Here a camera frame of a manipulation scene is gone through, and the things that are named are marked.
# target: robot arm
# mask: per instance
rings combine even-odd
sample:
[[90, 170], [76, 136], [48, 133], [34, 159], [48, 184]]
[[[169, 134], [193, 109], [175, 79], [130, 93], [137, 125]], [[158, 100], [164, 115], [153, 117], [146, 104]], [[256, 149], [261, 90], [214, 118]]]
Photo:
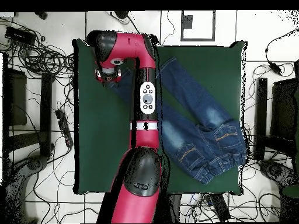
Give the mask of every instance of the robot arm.
[[155, 56], [149, 36], [91, 31], [87, 43], [99, 66], [97, 79], [119, 82], [119, 65], [135, 59], [130, 112], [130, 144], [110, 192], [105, 194], [98, 222], [151, 223], [159, 194], [161, 162], [156, 112]]

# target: green tablecloth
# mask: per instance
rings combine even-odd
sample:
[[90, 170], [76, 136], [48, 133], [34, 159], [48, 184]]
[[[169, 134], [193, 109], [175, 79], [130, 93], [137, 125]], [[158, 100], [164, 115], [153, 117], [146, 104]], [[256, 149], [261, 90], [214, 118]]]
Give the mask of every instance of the green tablecloth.
[[[79, 87], [79, 164], [75, 182], [78, 192], [107, 192], [113, 182], [120, 159], [128, 149], [129, 107], [108, 88], [95, 79], [95, 60], [92, 49], [82, 40], [73, 42], [78, 50]], [[245, 43], [229, 47], [158, 47], [159, 65], [175, 56], [186, 70], [197, 79], [236, 119], [240, 118], [241, 54]], [[183, 115], [195, 121], [167, 92], [163, 97]], [[181, 171], [171, 161], [169, 193], [240, 194], [238, 168], [201, 185]]]

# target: power adapter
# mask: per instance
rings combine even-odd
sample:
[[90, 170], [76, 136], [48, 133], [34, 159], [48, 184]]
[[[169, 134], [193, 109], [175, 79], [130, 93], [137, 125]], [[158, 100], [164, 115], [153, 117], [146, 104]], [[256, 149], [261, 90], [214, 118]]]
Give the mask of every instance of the power adapter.
[[15, 29], [14, 27], [7, 27], [5, 38], [33, 46], [36, 35], [33, 33], [29, 33], [28, 31]]
[[281, 69], [277, 64], [269, 61], [269, 67], [275, 74], [278, 74], [281, 76]]

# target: control buttons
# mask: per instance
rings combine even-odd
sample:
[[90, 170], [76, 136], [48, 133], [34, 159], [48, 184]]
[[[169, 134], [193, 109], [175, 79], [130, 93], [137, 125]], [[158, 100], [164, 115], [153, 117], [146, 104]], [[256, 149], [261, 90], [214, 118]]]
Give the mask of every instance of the control buttons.
[[140, 86], [140, 110], [143, 114], [152, 114], [155, 111], [155, 86], [152, 82], [144, 82]]
[[145, 104], [151, 104], [152, 103], [152, 96], [150, 94], [145, 94], [143, 96], [143, 102]]

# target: jeans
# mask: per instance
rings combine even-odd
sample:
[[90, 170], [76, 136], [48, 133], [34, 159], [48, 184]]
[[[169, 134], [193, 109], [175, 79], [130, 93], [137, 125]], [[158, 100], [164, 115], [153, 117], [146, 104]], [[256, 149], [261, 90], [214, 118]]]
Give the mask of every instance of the jeans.
[[[246, 143], [239, 121], [235, 121], [175, 57], [163, 64], [160, 72], [164, 87], [198, 120], [193, 123], [157, 96], [159, 137], [165, 153], [202, 184], [208, 184], [232, 167], [244, 165]], [[113, 83], [109, 85], [127, 104], [131, 100], [132, 78], [133, 73], [126, 69], [118, 87]]]

